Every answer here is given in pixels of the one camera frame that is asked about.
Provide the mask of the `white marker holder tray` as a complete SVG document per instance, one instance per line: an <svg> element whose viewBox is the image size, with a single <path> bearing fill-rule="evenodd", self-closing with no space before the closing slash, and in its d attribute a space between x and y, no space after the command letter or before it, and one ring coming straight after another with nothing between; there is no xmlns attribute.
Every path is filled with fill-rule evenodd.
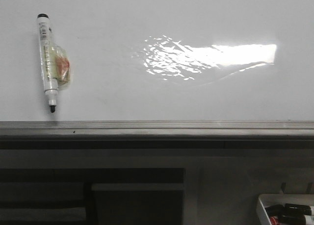
<svg viewBox="0 0 314 225"><path fill-rule="evenodd" d="M313 194L260 194L258 197L256 212L261 225L271 225L266 208L276 204L294 203L303 205L313 205Z"/></svg>

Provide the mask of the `white whiteboard marker with tape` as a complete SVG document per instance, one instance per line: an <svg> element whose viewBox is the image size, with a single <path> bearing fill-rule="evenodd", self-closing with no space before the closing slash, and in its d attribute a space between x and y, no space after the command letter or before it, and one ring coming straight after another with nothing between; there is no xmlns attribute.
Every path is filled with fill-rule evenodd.
<svg viewBox="0 0 314 225"><path fill-rule="evenodd" d="M54 42L51 21L47 14L42 13L37 16L37 26L44 94L47 97L50 112L54 113L59 87L71 80L70 62L66 51Z"/></svg>

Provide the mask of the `dark cabinet with white top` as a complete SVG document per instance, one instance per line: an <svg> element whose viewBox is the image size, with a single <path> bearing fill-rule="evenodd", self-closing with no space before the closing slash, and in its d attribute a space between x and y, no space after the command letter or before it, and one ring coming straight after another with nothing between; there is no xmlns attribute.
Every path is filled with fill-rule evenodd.
<svg viewBox="0 0 314 225"><path fill-rule="evenodd" d="M182 224L184 175L182 168L93 169L99 224Z"/></svg>

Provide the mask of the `white whiteboard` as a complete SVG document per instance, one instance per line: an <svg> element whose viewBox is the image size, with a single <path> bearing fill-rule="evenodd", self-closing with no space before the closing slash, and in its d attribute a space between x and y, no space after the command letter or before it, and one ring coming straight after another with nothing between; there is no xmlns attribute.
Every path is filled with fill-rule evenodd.
<svg viewBox="0 0 314 225"><path fill-rule="evenodd" d="M71 65L55 113L40 13ZM313 120L314 0L0 0L0 118Z"/></svg>

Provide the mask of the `black marker in tray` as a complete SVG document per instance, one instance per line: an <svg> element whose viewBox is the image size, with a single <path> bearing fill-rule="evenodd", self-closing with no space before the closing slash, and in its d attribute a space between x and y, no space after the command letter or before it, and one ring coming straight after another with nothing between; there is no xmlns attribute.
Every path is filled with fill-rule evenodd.
<svg viewBox="0 0 314 225"><path fill-rule="evenodd" d="M277 216L279 213L286 211L292 213L302 213L303 215L313 216L314 207L312 205L301 205L286 203L285 205L276 204L265 208L268 216Z"/></svg>

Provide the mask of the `aluminium whiteboard tray rail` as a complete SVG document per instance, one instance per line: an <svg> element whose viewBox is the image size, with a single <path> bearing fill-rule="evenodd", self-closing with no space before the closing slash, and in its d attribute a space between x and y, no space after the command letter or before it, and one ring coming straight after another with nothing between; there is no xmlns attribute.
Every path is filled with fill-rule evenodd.
<svg viewBox="0 0 314 225"><path fill-rule="evenodd" d="M2 141L312 141L313 121L2 121Z"/></svg>

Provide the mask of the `left metal wall hook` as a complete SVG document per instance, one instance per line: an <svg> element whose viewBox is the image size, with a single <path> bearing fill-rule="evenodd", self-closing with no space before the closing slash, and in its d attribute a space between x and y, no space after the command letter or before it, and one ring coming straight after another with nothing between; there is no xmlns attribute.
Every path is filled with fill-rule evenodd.
<svg viewBox="0 0 314 225"><path fill-rule="evenodd" d="M286 182L282 182L281 185L280 185L280 190L279 190L279 193L280 194L285 194L286 193Z"/></svg>

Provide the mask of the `red capped marker in tray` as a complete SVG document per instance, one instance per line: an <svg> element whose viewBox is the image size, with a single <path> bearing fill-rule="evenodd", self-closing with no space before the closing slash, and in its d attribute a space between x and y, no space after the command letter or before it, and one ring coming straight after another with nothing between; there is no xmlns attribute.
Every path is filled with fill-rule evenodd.
<svg viewBox="0 0 314 225"><path fill-rule="evenodd" d="M272 216L269 218L272 225L314 225L314 217L308 215L297 216Z"/></svg>

